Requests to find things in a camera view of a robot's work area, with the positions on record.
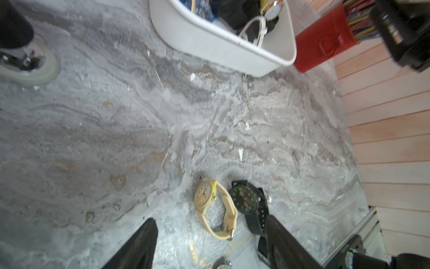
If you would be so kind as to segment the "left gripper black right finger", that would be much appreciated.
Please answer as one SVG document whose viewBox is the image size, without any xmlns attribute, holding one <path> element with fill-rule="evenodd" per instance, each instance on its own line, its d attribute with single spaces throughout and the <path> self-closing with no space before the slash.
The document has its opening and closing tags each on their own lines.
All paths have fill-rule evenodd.
<svg viewBox="0 0 430 269">
<path fill-rule="evenodd" d="M 265 233 L 271 269 L 322 269 L 275 216 L 266 218 Z"/>
</svg>

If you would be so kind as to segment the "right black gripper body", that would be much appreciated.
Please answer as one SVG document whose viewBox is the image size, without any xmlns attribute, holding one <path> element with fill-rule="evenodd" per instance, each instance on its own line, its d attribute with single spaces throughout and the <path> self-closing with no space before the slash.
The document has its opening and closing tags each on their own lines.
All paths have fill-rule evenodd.
<svg viewBox="0 0 430 269">
<path fill-rule="evenodd" d="M 376 1 L 370 17 L 398 65 L 430 68 L 429 1 Z"/>
</svg>

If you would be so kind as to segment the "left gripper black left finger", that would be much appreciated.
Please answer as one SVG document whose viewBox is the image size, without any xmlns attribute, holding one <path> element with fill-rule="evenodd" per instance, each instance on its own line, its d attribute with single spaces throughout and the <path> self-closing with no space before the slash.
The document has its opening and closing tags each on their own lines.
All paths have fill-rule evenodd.
<svg viewBox="0 0 430 269">
<path fill-rule="evenodd" d="M 158 233 L 155 219 L 147 219 L 103 269 L 151 269 Z"/>
</svg>

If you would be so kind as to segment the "small black watch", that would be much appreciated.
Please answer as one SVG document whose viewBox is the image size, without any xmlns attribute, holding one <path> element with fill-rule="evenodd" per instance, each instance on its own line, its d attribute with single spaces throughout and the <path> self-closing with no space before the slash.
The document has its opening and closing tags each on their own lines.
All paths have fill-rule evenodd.
<svg viewBox="0 0 430 269">
<path fill-rule="evenodd" d="M 270 260 L 268 259 L 268 250 L 266 239 L 263 236 L 259 236 L 258 244 L 256 248 L 257 255 L 259 259 L 268 267 L 271 266 Z"/>
</svg>

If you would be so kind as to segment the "black strap watch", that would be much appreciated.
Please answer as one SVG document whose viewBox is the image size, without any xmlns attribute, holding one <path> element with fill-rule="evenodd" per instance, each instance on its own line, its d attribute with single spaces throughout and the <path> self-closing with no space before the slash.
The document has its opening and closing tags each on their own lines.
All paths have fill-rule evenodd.
<svg viewBox="0 0 430 269">
<path fill-rule="evenodd" d="M 263 189 L 255 187 L 247 180 L 234 180 L 231 186 L 230 196 L 237 210 L 245 215 L 248 229 L 252 234 L 265 238 L 265 222 L 269 208 Z"/>
</svg>

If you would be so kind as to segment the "silver metal watch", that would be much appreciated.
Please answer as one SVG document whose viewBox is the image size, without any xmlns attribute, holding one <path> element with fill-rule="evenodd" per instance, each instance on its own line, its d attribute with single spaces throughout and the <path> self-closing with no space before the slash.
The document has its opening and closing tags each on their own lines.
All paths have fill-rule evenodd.
<svg viewBox="0 0 430 269">
<path fill-rule="evenodd" d="M 212 269 L 233 269 L 232 262 L 221 257 L 212 266 Z"/>
</svg>

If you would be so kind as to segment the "tan band watch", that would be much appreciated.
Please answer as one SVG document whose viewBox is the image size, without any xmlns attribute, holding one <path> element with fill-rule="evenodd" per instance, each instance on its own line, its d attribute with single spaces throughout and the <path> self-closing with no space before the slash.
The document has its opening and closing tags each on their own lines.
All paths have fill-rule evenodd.
<svg viewBox="0 0 430 269">
<path fill-rule="evenodd" d="M 194 194 L 194 208 L 200 223 L 211 236 L 221 241 L 233 240 L 239 213 L 220 182 L 213 178 L 204 179 Z"/>
</svg>

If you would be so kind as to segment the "white small watch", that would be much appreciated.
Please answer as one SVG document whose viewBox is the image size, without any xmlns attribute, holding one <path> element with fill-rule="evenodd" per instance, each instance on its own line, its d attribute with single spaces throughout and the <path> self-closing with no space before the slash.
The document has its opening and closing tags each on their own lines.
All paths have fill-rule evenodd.
<svg viewBox="0 0 430 269">
<path fill-rule="evenodd" d="M 262 15 L 252 18 L 239 32 L 239 38 L 248 40 L 252 38 L 252 42 L 255 46 L 260 48 L 263 45 L 264 37 L 267 35 L 267 21 Z"/>
</svg>

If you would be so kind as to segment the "black chunky watch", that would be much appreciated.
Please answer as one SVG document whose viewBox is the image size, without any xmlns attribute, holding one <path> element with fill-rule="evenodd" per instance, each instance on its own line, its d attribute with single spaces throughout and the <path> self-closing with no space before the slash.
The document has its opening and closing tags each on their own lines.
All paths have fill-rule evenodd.
<svg viewBox="0 0 430 269">
<path fill-rule="evenodd" d="M 212 12 L 218 18 L 227 22 L 234 30 L 242 30 L 242 28 L 256 16 L 260 16 L 260 1 L 257 0 L 222 0 L 210 1 Z M 277 22 L 279 16 L 272 20 L 267 21 L 268 32 L 271 32 Z"/>
</svg>

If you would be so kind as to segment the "blue transparent watch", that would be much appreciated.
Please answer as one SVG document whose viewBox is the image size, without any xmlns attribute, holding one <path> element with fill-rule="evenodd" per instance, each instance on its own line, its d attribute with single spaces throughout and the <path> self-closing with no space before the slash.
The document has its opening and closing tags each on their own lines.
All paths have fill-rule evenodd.
<svg viewBox="0 0 430 269">
<path fill-rule="evenodd" d="M 215 20 L 209 0 L 180 0 L 180 2 L 193 14 L 210 22 Z"/>
</svg>

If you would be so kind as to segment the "white plastic storage box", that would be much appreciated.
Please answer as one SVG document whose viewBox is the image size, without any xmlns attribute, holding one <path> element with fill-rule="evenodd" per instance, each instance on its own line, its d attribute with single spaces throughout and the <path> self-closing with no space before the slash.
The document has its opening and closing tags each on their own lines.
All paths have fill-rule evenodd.
<svg viewBox="0 0 430 269">
<path fill-rule="evenodd" d="M 180 1 L 150 1 L 150 17 L 171 48 L 235 71 L 262 77 L 296 60 L 297 48 L 288 4 L 261 47 L 193 14 Z"/>
</svg>

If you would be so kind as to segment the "gold metal watch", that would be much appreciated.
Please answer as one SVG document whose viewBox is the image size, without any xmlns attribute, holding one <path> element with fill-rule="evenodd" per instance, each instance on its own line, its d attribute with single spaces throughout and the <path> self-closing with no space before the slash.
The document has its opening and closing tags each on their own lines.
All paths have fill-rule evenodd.
<svg viewBox="0 0 430 269">
<path fill-rule="evenodd" d="M 261 0 L 260 13 L 267 21 L 276 19 L 283 9 L 283 0 Z"/>
</svg>

